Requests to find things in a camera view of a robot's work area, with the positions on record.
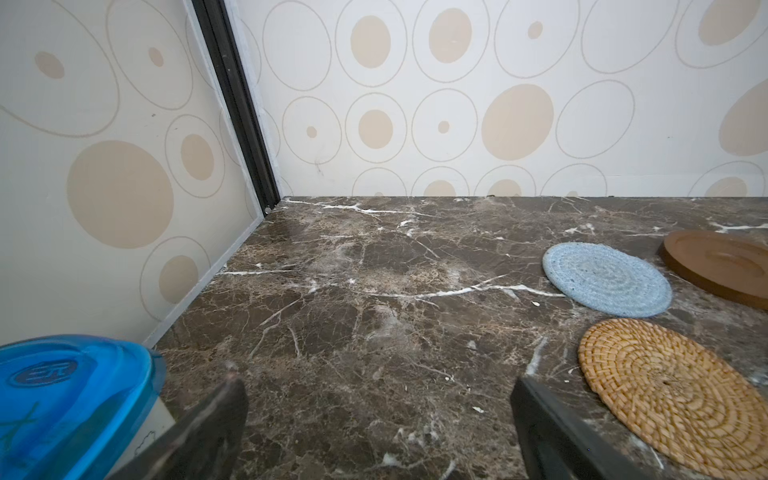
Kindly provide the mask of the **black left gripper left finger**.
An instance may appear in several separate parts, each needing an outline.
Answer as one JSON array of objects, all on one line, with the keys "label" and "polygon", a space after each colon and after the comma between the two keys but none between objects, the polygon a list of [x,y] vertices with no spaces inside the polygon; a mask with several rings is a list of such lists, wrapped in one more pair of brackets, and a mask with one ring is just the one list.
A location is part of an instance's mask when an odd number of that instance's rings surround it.
[{"label": "black left gripper left finger", "polygon": [[241,450],[249,401],[244,382],[228,374],[204,400],[112,479],[222,479]]}]

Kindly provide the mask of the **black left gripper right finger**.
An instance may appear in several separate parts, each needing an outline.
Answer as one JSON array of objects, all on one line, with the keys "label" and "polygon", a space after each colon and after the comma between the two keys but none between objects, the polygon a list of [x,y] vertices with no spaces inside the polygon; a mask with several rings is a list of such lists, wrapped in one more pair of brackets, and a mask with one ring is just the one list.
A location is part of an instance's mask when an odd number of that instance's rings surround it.
[{"label": "black left gripper right finger", "polygon": [[516,380],[510,406],[530,479],[644,479],[646,475],[545,386]]}]

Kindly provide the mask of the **woven rattan coaster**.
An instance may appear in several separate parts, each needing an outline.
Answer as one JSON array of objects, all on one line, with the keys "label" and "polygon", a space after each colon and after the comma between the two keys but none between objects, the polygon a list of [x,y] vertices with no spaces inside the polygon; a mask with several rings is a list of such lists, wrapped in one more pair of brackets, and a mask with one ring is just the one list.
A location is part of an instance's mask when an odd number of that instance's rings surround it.
[{"label": "woven rattan coaster", "polygon": [[663,455],[720,479],[767,476],[767,402],[712,351],[673,330],[618,318],[578,348],[591,390]]}]

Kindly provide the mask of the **light blue woven coaster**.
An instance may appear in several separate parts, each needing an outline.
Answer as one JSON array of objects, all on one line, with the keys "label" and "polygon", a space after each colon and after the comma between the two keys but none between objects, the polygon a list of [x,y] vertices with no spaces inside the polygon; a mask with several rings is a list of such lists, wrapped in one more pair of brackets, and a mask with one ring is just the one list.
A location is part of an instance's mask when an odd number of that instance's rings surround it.
[{"label": "light blue woven coaster", "polygon": [[653,265],[603,244],[554,245],[544,253],[542,268],[564,295],[614,317],[652,317],[673,300],[669,281]]}]

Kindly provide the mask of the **round brown wooden coaster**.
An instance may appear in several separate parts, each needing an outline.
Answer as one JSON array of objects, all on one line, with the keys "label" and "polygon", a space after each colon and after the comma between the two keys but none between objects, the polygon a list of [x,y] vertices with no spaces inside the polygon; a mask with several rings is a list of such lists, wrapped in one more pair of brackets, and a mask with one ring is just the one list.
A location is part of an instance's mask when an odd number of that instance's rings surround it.
[{"label": "round brown wooden coaster", "polygon": [[767,308],[767,248],[735,235],[680,230],[664,238],[658,254],[695,286],[753,308]]}]

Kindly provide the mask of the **blue lidded white cup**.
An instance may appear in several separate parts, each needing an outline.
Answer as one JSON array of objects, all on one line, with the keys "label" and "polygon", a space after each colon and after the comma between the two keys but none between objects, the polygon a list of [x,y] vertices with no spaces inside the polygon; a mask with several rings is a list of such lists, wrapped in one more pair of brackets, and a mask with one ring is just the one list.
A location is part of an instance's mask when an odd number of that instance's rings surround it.
[{"label": "blue lidded white cup", "polygon": [[166,363],[138,343],[54,335],[1,348],[1,476],[106,479],[174,420]]}]

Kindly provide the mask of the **black corner frame post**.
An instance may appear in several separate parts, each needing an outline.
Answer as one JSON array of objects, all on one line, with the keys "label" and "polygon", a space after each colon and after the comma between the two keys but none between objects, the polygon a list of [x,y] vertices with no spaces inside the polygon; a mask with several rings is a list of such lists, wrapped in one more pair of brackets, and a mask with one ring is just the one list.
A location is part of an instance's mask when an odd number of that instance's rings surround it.
[{"label": "black corner frame post", "polygon": [[262,212],[268,214],[278,205],[281,195],[229,12],[223,1],[192,0],[191,4],[256,197]]}]

